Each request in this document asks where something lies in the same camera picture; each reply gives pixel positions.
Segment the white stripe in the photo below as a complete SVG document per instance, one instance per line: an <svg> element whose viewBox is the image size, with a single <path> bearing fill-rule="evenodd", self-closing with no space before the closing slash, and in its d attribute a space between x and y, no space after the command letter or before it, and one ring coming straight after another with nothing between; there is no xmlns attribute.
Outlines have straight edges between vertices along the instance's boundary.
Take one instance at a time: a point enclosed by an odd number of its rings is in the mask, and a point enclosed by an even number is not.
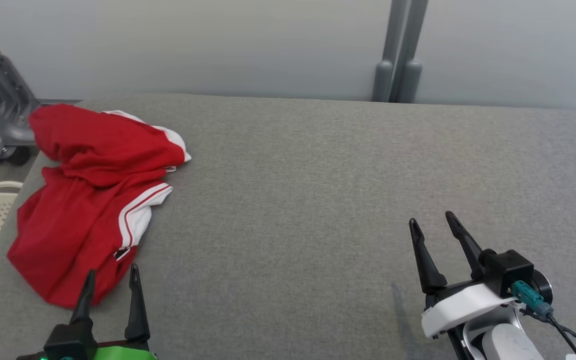
<svg viewBox="0 0 576 360"><path fill-rule="evenodd" d="M128 224L126 224L125 221L126 212L134 208L137 204L141 203L152 194L169 186L170 185L168 185L166 182L162 182L161 184L153 186L147 189L146 191L142 192L133 201L130 201L128 205L124 206L123 209L121 209L121 211L119 212L119 232L121 233L121 249L125 249L128 248L128 246L130 246L130 230L128 229Z"/></svg>
<svg viewBox="0 0 576 360"><path fill-rule="evenodd" d="M129 210L126 213L126 225L128 226L128 232L132 235L132 242L130 246L139 245L139 241L148 228L148 224L151 222L153 217L153 210L151 207L155 205L160 205L166 200L168 195L172 192L172 187L165 187L164 189L157 191L148 200L144 201L138 207Z"/></svg>
<svg viewBox="0 0 576 360"><path fill-rule="evenodd" d="M123 259L124 256L126 256L126 254L130 253L130 249L132 249L132 247L128 248L128 250L126 250L124 253L122 253L121 256L117 257L117 258L115 259L115 261L118 262L119 260Z"/></svg>
<svg viewBox="0 0 576 360"><path fill-rule="evenodd" d="M123 112L121 110L109 110L109 111L102 111L102 112L105 114L114 114L116 116L122 116L122 117L128 118L130 120L137 121L138 123L146 124L146 121L143 121L142 119L138 118L137 116L128 114L128 112ZM181 148L183 150L183 162L188 162L192 159L192 157L190 157L190 153L188 153L186 151L186 142L184 141L184 139L181 138L181 136L178 133L174 132L171 129L163 127L163 126L153 126L153 125L150 125L150 126L159 130L160 132L164 132L164 134L166 134L166 139L169 142L173 143L176 146L179 146L179 148Z"/></svg>

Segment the gray cushion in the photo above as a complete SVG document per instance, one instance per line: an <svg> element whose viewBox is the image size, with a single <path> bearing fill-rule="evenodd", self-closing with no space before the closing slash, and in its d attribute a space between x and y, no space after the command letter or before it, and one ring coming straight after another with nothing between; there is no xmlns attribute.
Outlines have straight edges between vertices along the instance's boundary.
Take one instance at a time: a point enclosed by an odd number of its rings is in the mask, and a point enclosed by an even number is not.
<svg viewBox="0 0 576 360"><path fill-rule="evenodd" d="M196 95L120 95L123 110L179 132L192 161L136 262L150 347L162 359L452 359L423 335L408 220L448 282L469 268L445 210L483 248L515 249L551 281L576 330L576 112ZM40 155L13 209L42 186ZM0 359L41 350L68 310L48 305L6 259L0 233ZM124 280L94 308L98 341L128 321ZM572 353L524 319L546 359Z"/></svg>

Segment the wheel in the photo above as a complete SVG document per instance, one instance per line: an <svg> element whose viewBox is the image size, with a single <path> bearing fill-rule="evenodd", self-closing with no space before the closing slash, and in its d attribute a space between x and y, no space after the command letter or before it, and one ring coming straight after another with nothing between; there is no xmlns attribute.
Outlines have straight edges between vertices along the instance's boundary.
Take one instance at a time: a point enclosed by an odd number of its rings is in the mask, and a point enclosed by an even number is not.
<svg viewBox="0 0 576 360"><path fill-rule="evenodd" d="M14 166L22 166L30 160L30 148L28 146L17 146L9 157L4 159Z"/></svg>

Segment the floor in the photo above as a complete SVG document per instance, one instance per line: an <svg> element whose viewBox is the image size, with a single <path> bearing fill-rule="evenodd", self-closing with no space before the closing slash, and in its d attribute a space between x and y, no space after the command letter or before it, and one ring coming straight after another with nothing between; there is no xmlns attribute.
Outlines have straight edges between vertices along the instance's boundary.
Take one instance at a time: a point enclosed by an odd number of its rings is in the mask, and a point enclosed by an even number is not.
<svg viewBox="0 0 576 360"><path fill-rule="evenodd" d="M30 160L23 164L22 166L15 166L9 162L0 162L0 182L12 181L23 183L30 173L30 168L33 167L35 159L37 159L37 154L39 150L37 148L32 148L30 150Z"/></svg>

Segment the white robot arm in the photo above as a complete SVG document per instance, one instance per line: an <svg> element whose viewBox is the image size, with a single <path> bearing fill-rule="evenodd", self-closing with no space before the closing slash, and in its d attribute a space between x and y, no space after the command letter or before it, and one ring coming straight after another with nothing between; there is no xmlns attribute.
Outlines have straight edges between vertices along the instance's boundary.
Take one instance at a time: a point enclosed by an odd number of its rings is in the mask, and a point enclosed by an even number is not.
<svg viewBox="0 0 576 360"><path fill-rule="evenodd" d="M482 250L452 212L446 219L471 269L471 280L453 285L435 266L417 221L409 222L425 294L421 325L426 337L448 334L458 360L542 360L519 320L529 315L556 327L574 350L566 360L575 360L576 347L566 332L574 337L576 332L554 319L548 279L517 251Z"/></svg>

